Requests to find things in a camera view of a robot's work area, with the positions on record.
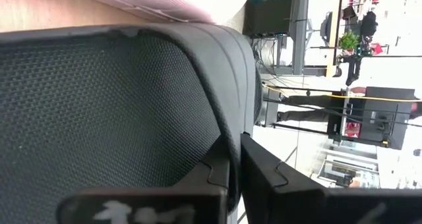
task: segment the green plant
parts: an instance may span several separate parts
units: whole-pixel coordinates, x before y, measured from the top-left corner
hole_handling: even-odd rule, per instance
[[[352,31],[344,33],[339,42],[340,48],[344,50],[355,49],[358,44],[359,36],[355,35]]]

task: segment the potted plant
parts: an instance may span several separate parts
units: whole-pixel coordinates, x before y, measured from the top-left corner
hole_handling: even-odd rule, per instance
[[[354,50],[359,44],[359,36],[355,35],[352,31],[344,33],[339,40],[340,49],[350,51]]]

